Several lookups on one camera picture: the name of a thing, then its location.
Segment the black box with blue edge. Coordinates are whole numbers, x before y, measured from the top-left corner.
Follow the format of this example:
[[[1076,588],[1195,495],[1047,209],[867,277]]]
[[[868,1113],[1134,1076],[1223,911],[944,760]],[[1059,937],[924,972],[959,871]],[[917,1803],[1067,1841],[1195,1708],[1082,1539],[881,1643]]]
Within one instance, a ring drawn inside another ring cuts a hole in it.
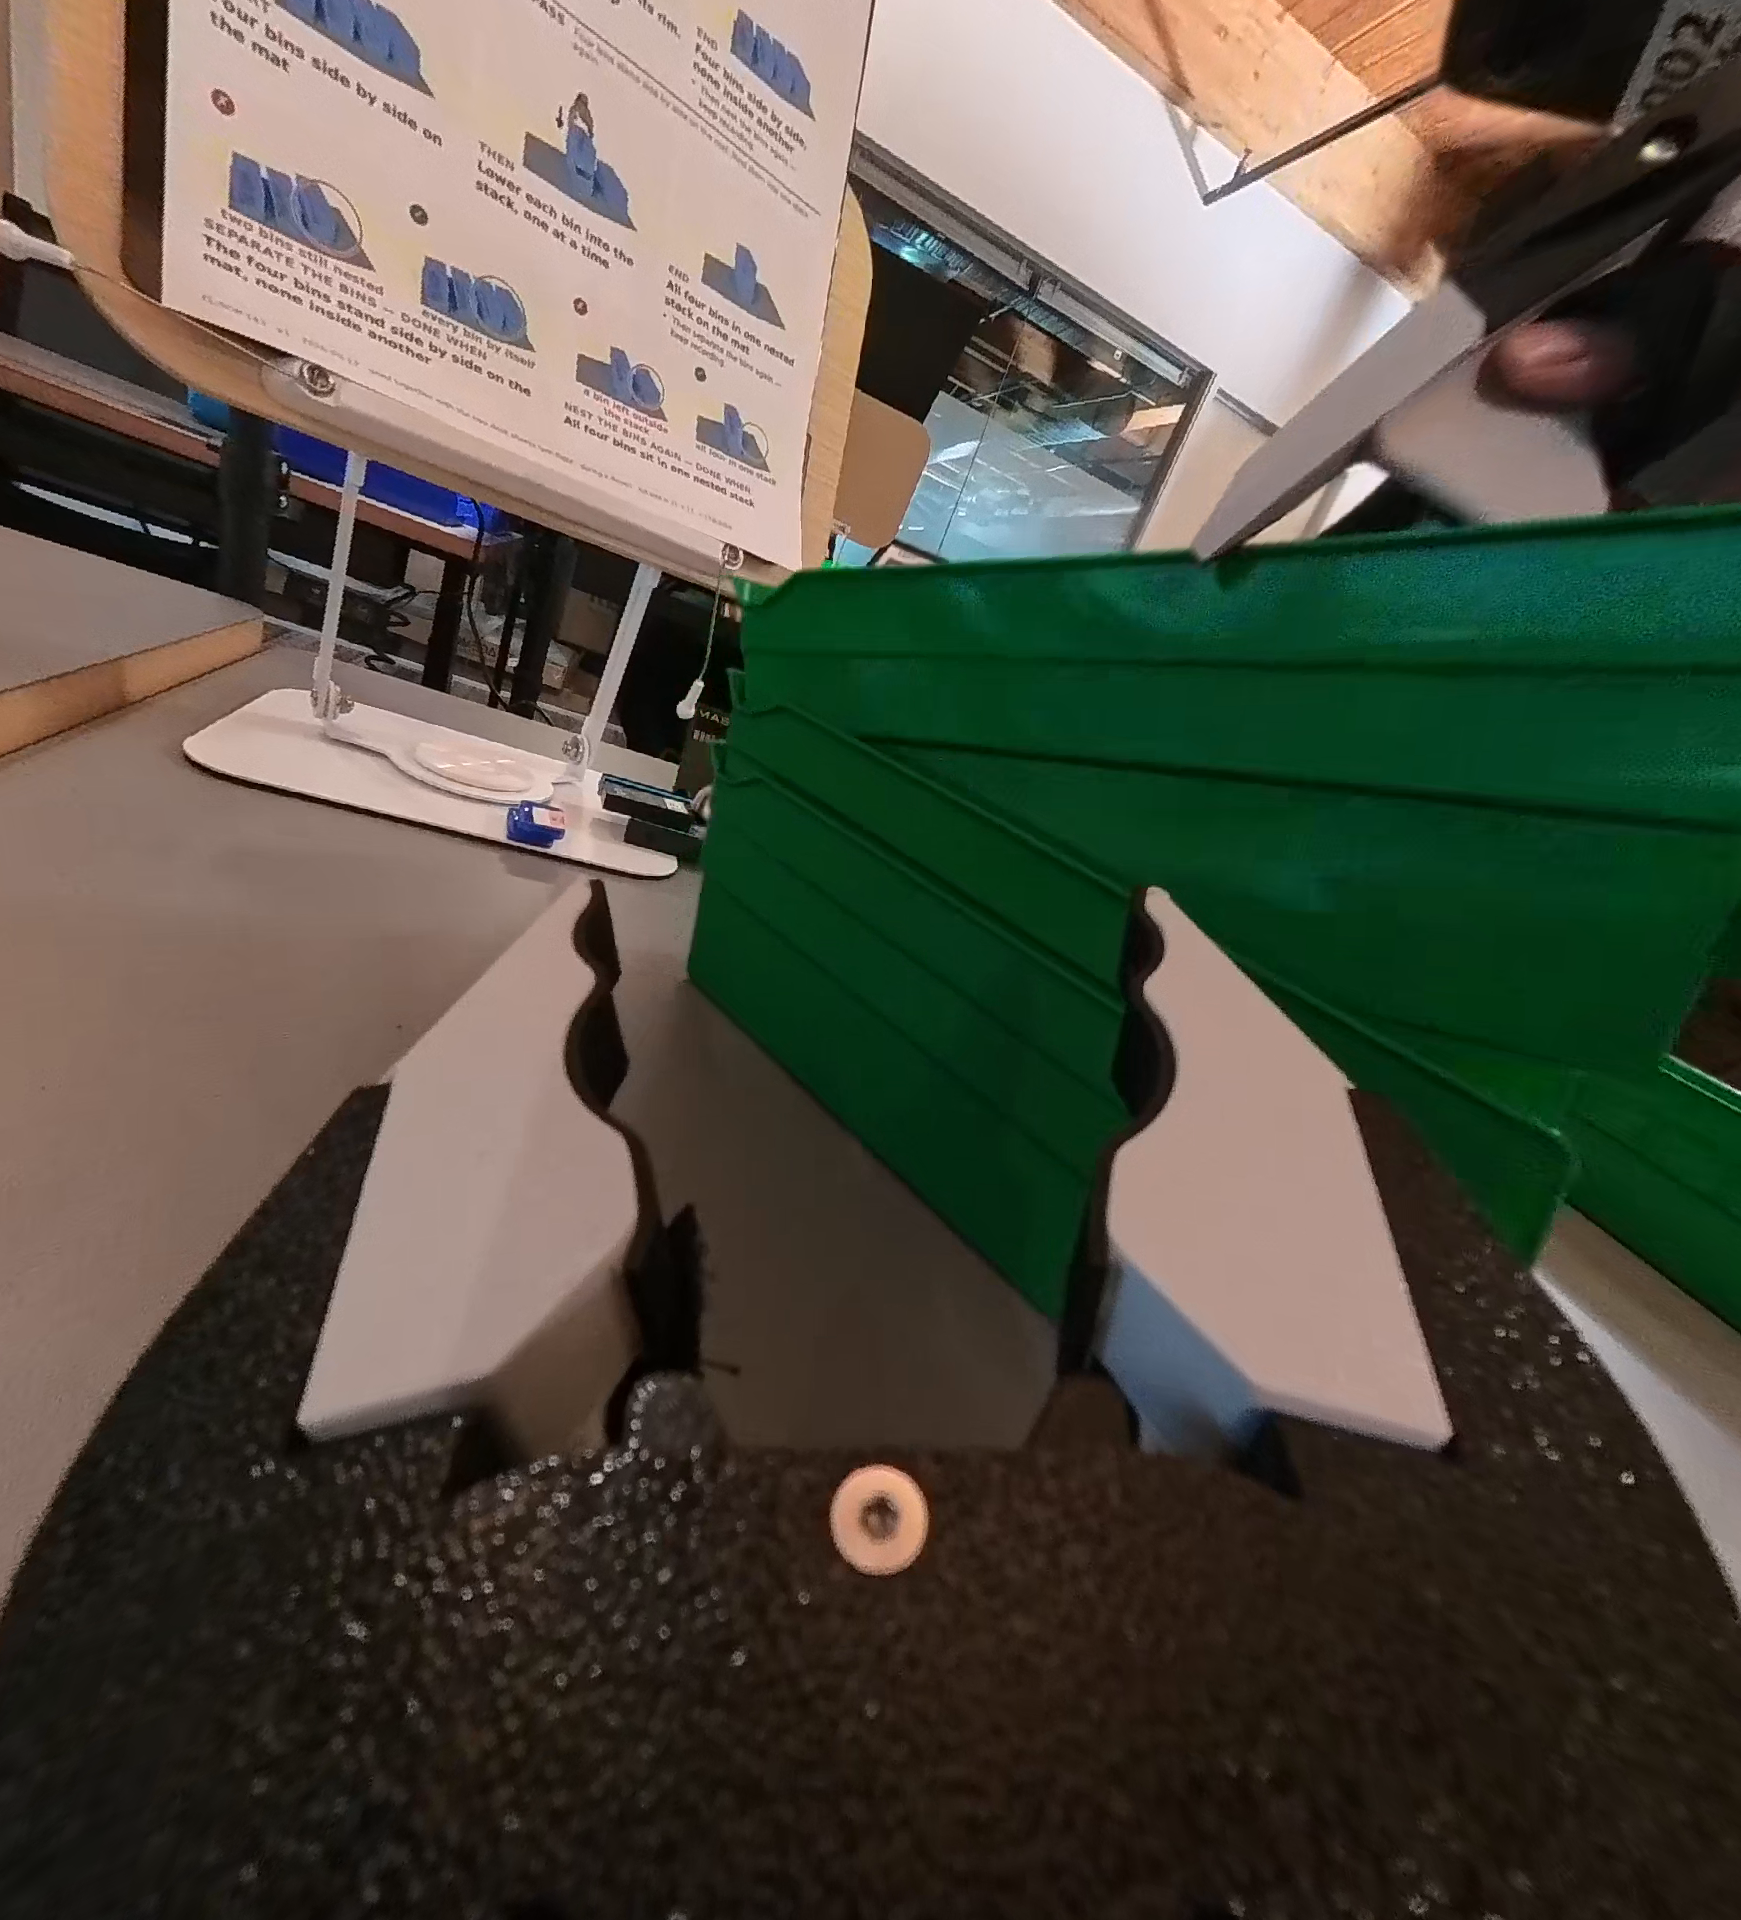
[[[657,838],[701,839],[705,830],[705,817],[699,807],[688,795],[672,788],[620,776],[599,776],[598,798],[605,813],[626,822],[626,839],[632,833],[651,841]]]

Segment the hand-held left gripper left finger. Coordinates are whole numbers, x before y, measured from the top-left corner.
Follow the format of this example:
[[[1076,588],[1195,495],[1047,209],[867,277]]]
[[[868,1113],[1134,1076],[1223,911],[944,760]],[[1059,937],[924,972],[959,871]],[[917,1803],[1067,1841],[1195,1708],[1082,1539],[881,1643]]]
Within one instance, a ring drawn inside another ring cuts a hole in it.
[[[666,1219],[628,1072],[618,940],[578,883],[384,1088],[299,1431],[468,1417],[502,1448],[591,1448],[634,1387],[701,1370],[701,1239]]]

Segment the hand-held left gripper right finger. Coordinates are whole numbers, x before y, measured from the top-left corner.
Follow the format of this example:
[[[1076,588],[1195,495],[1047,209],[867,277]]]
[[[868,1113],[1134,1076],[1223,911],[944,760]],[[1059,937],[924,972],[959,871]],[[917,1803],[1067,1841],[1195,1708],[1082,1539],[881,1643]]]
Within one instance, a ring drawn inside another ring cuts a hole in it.
[[[1249,1452],[1296,1420],[1455,1437],[1343,1073],[1159,887],[1116,983],[1124,1119],[1084,1208],[1056,1366],[1145,1452]]]

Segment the blue plastic tote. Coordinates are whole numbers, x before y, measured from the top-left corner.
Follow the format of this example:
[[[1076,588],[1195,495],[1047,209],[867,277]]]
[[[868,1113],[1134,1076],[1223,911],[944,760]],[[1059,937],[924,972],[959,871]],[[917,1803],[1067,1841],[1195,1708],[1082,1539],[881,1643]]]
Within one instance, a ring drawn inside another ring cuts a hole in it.
[[[304,477],[331,490],[343,487],[349,470],[349,453],[343,447],[293,429],[280,431],[278,447],[278,459],[291,480]],[[380,508],[422,519],[433,526],[485,545],[505,540],[516,533],[514,523],[489,504],[475,501],[383,462],[369,462],[364,467],[361,498]]]

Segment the wood-edged side table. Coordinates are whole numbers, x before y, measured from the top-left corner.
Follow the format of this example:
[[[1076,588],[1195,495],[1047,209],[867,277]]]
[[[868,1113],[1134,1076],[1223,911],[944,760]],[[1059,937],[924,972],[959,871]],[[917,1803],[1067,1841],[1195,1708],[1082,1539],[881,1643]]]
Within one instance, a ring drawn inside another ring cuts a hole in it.
[[[260,647],[254,608],[0,526],[0,760]]]

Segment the person's right hand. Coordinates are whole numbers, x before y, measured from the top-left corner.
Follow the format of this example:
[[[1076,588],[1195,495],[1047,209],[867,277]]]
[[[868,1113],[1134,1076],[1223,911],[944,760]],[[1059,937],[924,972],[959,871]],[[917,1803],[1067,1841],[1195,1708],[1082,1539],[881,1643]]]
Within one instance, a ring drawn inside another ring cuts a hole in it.
[[[1552,414],[1591,411],[1635,390],[1636,352],[1624,327],[1614,324],[1525,324],[1495,346],[1489,375],[1516,406]]]

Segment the glass partition wall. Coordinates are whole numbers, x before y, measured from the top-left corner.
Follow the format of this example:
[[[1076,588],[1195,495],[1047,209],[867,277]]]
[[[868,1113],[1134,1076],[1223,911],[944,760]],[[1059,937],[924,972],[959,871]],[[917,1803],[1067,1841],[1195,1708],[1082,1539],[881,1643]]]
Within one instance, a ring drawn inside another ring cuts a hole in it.
[[[1131,550],[1213,374],[867,135],[859,392],[930,441],[888,549],[973,565]]]

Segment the wooden board stand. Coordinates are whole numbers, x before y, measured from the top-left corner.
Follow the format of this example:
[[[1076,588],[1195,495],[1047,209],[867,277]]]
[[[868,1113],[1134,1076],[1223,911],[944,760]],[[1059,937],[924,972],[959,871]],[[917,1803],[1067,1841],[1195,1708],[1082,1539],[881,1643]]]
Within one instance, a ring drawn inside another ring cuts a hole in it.
[[[891,549],[928,464],[924,421],[857,390],[834,490],[829,559],[841,560],[845,549]]]

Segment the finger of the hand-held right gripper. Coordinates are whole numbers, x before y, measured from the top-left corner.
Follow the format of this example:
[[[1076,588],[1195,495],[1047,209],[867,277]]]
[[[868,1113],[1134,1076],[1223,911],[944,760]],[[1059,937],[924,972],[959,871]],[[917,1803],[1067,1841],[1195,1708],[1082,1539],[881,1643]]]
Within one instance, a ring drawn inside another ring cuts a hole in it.
[[[1584,411],[1524,407],[1477,377],[1440,377],[1387,411],[1372,455],[1458,524],[1606,516],[1611,483]]]
[[[1195,560],[1213,565],[1299,508],[1483,336],[1481,310],[1455,286],[1416,303],[1242,464],[1194,535]]]

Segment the white document stand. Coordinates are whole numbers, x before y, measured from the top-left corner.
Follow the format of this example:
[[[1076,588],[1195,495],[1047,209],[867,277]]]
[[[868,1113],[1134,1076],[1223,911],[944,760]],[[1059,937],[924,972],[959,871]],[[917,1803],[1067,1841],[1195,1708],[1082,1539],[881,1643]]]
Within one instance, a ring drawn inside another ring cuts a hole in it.
[[[373,706],[343,689],[337,679],[337,643],[364,467],[361,455],[349,453],[332,568],[309,682],[265,693],[202,733],[192,733],[182,745],[186,760],[223,780],[417,828],[435,828],[598,875],[673,878],[679,869],[673,856],[632,845],[623,838],[626,822],[599,804],[599,772],[591,768],[591,751],[582,734],[557,734],[548,751],[533,751],[464,733],[445,720]],[[514,798],[450,791],[420,776],[414,778],[412,768],[407,767],[407,749],[420,739],[437,737],[530,758],[553,776],[553,783]],[[505,810],[521,801],[544,798],[565,810],[568,839],[550,851],[509,845],[504,838]]]

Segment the white round puck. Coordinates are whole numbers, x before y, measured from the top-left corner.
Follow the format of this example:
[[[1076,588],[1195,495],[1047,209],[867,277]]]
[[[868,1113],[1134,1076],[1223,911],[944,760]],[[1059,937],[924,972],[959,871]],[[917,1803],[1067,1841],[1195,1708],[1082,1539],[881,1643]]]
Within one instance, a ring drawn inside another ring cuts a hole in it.
[[[553,776],[530,758],[439,737],[420,739],[408,746],[407,767],[412,768],[414,778],[483,796],[521,798],[553,783]]]

